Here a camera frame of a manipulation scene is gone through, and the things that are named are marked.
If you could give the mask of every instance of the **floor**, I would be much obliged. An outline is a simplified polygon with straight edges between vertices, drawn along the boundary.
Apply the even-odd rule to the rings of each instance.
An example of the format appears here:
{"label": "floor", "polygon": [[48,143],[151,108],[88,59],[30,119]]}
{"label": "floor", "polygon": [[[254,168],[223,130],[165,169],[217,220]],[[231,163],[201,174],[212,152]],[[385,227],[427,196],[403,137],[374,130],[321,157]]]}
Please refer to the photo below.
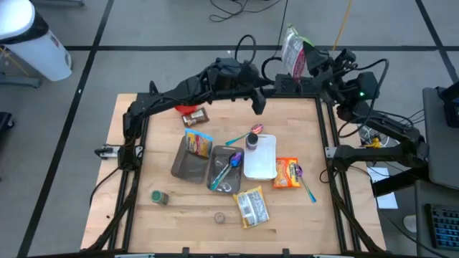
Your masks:
{"label": "floor", "polygon": [[[37,90],[0,87],[0,110],[16,120],[0,148],[0,257],[18,254],[42,186],[53,175],[29,255],[78,251],[100,165],[93,150],[105,142],[116,95],[145,92],[150,80],[160,91],[169,90],[216,57],[227,56],[244,34],[253,34],[264,49],[255,59],[261,65],[276,48],[285,4],[281,0],[263,13],[213,23],[208,16],[219,13],[208,1],[87,0],[84,7],[33,2],[70,50],[73,73],[60,82],[43,79]],[[250,0],[247,8],[267,4]],[[294,24],[300,34],[330,49],[346,6],[347,1],[290,0],[285,25]],[[361,65],[390,61],[377,109],[409,116],[422,109],[422,88],[447,87],[456,80],[458,9],[456,0],[353,2],[339,44],[352,48]],[[0,69],[13,67],[2,62]],[[379,67],[374,71],[381,73]],[[278,72],[285,71],[270,67],[270,74]],[[422,123],[417,126],[425,131]],[[399,209],[384,212],[401,225],[404,216],[415,212],[414,190],[399,191],[396,197]],[[384,218],[382,227],[388,250],[415,254],[415,245]]]}

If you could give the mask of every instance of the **wooden table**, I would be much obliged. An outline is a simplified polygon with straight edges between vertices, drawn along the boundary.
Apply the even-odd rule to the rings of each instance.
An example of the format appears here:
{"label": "wooden table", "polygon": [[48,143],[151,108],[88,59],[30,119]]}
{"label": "wooden table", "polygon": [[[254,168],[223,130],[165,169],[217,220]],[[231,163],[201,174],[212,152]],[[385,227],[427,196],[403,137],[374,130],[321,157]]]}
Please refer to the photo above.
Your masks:
{"label": "wooden table", "polygon": [[[123,144],[122,114],[135,99],[135,94],[118,96],[107,143]],[[338,254],[330,188],[318,179],[326,165],[315,101],[269,99],[263,115],[254,114],[250,101],[216,101],[203,106],[210,121],[193,129],[210,134],[214,145],[224,145],[252,125],[262,123],[263,132],[277,138],[278,157],[298,157],[317,202],[311,203],[304,188],[273,189],[271,181],[249,181],[243,176],[241,191],[262,186],[270,215],[268,222],[243,229],[232,196],[211,192],[205,183],[189,183],[171,175],[184,125],[177,111],[168,110],[150,117],[129,252],[180,253],[182,247],[189,247],[191,253],[279,254],[282,248],[289,248],[292,254]],[[337,123],[340,126],[342,121],[337,119]],[[344,140],[341,144],[359,144],[357,135]],[[240,140],[235,146],[243,144]],[[354,165],[366,169],[364,163]],[[116,166],[116,159],[102,161],[98,181]],[[95,194],[82,248],[90,246],[113,217],[120,175],[117,173]],[[368,176],[350,168],[347,177],[356,218],[376,244],[385,249]],[[154,204],[150,199],[153,190],[166,192],[169,205]],[[224,224],[214,222],[218,211],[226,216]],[[345,229],[351,249],[347,224]],[[119,230],[117,247],[121,246],[124,221]]]}

